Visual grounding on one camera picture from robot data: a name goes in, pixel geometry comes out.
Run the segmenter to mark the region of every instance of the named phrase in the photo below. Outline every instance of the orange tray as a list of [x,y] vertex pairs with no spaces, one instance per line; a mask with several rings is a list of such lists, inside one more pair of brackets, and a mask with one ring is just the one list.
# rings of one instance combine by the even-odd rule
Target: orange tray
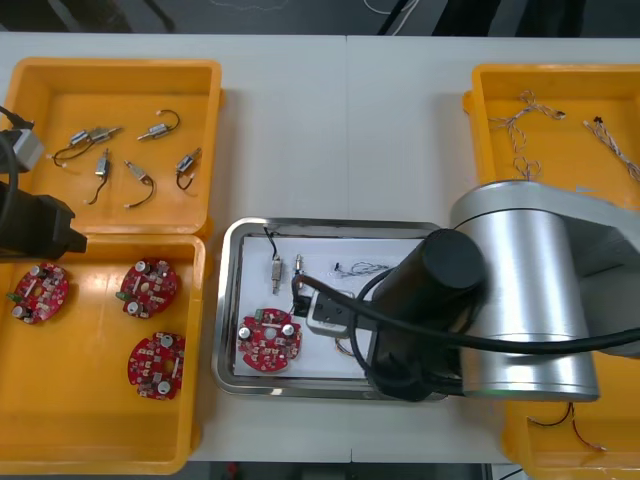
[[555,427],[542,423],[562,418],[566,403],[506,402],[503,449],[532,478],[638,479],[640,478],[640,361],[595,353],[601,397],[576,403],[576,425],[588,442],[605,447],[599,452],[584,445],[570,421]]
[[488,118],[515,115],[526,106],[518,96],[530,90],[538,103],[566,113],[552,120],[531,112],[517,121],[527,135],[524,155],[542,167],[534,180],[640,209],[640,183],[582,123],[602,117],[622,152],[640,165],[640,66],[480,65],[472,86],[463,107],[471,120],[479,183],[521,178],[509,134],[492,129]]
[[[27,58],[13,72],[5,106],[35,121],[35,132],[53,154],[83,129],[124,127],[115,137],[94,145],[59,168],[41,158],[20,176],[20,188],[64,201],[76,214],[73,228],[83,233],[178,233],[206,237],[213,175],[216,124],[221,103],[220,65],[210,60],[107,60]],[[136,138],[155,124],[180,126],[157,140]],[[3,118],[4,127],[8,122]],[[194,182],[185,193],[176,186],[176,164],[196,148]],[[96,204],[86,205],[100,183],[94,175],[105,148],[112,152],[109,181]],[[139,183],[124,161],[142,167],[156,182],[155,197],[138,208],[149,187]]]
[[[122,312],[122,279],[145,256],[167,259],[177,297],[150,320]],[[48,322],[26,325],[0,299],[0,473],[172,473],[198,431],[193,409],[205,247],[191,235],[89,236],[85,254],[57,264],[70,295]],[[0,266],[13,291],[31,264]],[[158,331],[184,335],[182,389],[173,400],[139,397],[127,378],[131,350]]]

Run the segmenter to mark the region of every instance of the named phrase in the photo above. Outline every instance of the white paper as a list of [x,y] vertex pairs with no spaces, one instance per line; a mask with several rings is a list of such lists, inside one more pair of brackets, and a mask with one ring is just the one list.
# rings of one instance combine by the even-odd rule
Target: white paper
[[[302,270],[306,275],[338,289],[357,295],[372,275],[343,278],[335,272],[336,263],[341,270],[349,271],[357,262],[395,267],[420,239],[343,239],[343,238],[279,238],[274,236],[278,254],[282,258],[282,281],[278,295],[272,294],[271,257],[273,249],[266,237],[247,237],[242,247],[242,275],[240,283],[240,319],[253,316],[259,308],[291,310],[291,279],[295,270],[296,255],[302,255]],[[313,290],[304,287],[302,294]],[[355,359],[339,353],[334,339],[313,333],[304,318],[295,317],[302,328],[302,343],[298,357],[289,360],[289,366],[275,374],[263,373],[249,367],[243,354],[236,351],[234,374],[240,376],[271,376],[306,378],[364,378]],[[358,345],[363,355],[369,348],[371,333],[358,329]],[[342,344],[351,350],[349,340]]]

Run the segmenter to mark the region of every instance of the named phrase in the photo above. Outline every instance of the round circuit board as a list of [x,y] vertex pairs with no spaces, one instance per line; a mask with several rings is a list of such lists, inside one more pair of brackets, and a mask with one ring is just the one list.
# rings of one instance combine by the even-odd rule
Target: round circuit board
[[177,291],[178,275],[169,262],[143,258],[129,269],[116,297],[124,300],[123,312],[151,318],[171,305]]
[[302,332],[291,315],[275,308],[257,310],[238,328],[238,351],[244,362],[261,372],[277,372],[298,356]]
[[174,333],[157,332],[131,352],[127,370],[129,383],[138,395],[155,400],[172,399],[182,388],[185,339]]
[[15,302],[11,313],[28,325],[53,317],[69,295],[67,272],[53,263],[35,265],[7,297]]

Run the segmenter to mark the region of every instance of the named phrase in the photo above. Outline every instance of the stainless steel tray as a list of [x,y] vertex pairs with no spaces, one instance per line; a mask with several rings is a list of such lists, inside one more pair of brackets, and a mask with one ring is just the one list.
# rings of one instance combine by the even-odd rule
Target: stainless steel tray
[[306,218],[244,218],[225,233],[220,263],[218,310],[211,368],[218,386],[236,394],[314,398],[388,399],[364,379],[240,376],[234,374],[238,301],[245,237],[265,237],[264,227],[279,238],[416,239],[439,227],[431,223],[316,220]]

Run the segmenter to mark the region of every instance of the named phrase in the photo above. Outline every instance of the white table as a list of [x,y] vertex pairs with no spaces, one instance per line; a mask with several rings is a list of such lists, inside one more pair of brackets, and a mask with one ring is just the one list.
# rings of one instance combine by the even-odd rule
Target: white table
[[[249,215],[446,225],[475,185],[460,96],[476,64],[640,62],[638,40],[0,33],[0,45],[0,93],[26,56],[218,60],[227,89],[211,201],[218,249],[224,229]],[[214,298],[215,281],[208,288]],[[209,302],[194,460],[506,461],[499,411],[484,401],[224,394],[209,371],[214,317]]]

